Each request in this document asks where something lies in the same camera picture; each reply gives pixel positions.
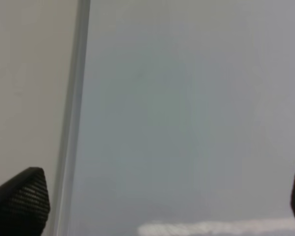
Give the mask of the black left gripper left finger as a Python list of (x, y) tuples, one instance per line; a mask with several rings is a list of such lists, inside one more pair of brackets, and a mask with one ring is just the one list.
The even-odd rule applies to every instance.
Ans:
[(0, 236), (42, 235), (50, 210), (44, 170), (23, 170), (0, 186)]

